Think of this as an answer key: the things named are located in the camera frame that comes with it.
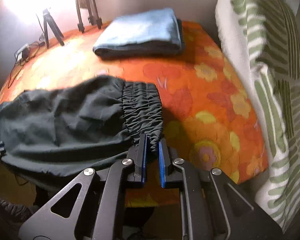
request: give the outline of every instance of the tripod leg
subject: tripod leg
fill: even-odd
[[[47,20],[43,19],[43,28],[44,28],[44,38],[46,39],[47,49],[49,48],[49,38],[48,38],[48,28],[47,28]]]
[[[47,22],[48,22],[48,24],[49,24],[49,26],[50,26],[50,29],[52,30],[54,36],[55,36],[55,37],[57,38],[57,40],[59,41],[60,45],[61,45],[61,46],[64,46],[65,43],[63,42],[61,36],[59,35],[58,30],[56,29],[56,26],[53,24],[53,21],[52,21],[51,17],[47,17]]]
[[[56,24],[56,22],[54,21],[54,19],[53,19],[53,17],[52,17],[52,16],[51,16],[51,20],[52,20],[52,23],[54,24],[54,26],[56,27],[56,29],[57,29],[57,32],[59,33],[59,35],[60,35],[62,38],[64,38],[64,36],[63,36],[62,32],[60,31],[60,29],[59,29],[58,25]]]
[[[97,5],[96,5],[96,0],[92,0],[92,4],[93,4],[93,8],[94,8],[94,11],[95,11],[95,14],[96,14],[96,23],[98,25],[98,29],[100,30],[101,26],[102,26],[102,20],[101,20],[101,18],[99,18],[98,9],[97,9]]]
[[[87,1],[87,8],[88,8],[88,12],[89,12],[89,22],[91,25],[95,25],[96,24],[96,20],[94,18],[94,16],[92,15],[92,12],[91,12],[91,6],[90,6],[90,0],[86,0]]]
[[[81,33],[84,33],[84,26],[83,26],[83,23],[82,23],[82,18],[81,18],[81,12],[80,12],[80,6],[79,6],[79,0],[75,0],[75,6],[77,8],[77,15],[78,15],[78,20],[79,20],[79,23],[78,23],[78,29]]]

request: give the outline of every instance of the metal screw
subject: metal screw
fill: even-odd
[[[176,158],[176,159],[173,160],[173,162],[174,162],[175,164],[177,164],[177,165],[182,165],[182,164],[185,163],[185,160],[182,159],[182,158]]]
[[[94,173],[94,170],[93,168],[87,168],[83,171],[83,174],[86,175],[86,176],[90,176]]]
[[[130,165],[132,163],[132,159],[126,158],[122,160],[123,165]]]
[[[218,169],[218,168],[214,168],[214,169],[212,169],[212,174],[213,175],[220,175],[222,173],[222,171],[220,170],[220,169]]]

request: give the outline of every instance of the elastic waistband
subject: elastic waistband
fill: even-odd
[[[123,117],[134,144],[140,134],[150,138],[151,152],[157,154],[162,133],[162,103],[154,84],[125,82],[122,92]]]

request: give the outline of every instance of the folded blue towel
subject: folded blue towel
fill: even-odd
[[[116,18],[99,36],[93,52],[101,58],[175,55],[184,48],[181,21],[171,8]]]

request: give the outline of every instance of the white wall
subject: white wall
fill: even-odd
[[[41,35],[37,18],[31,10],[38,0],[22,0],[24,5],[0,1],[0,89],[14,64],[14,52],[25,43],[38,40]],[[54,0],[51,15],[62,32],[76,29],[78,18],[74,0]],[[218,42],[214,10],[217,0],[96,0],[103,22],[113,18],[154,8],[171,7],[182,20],[199,22]],[[82,20],[88,25],[87,10],[82,10]]]

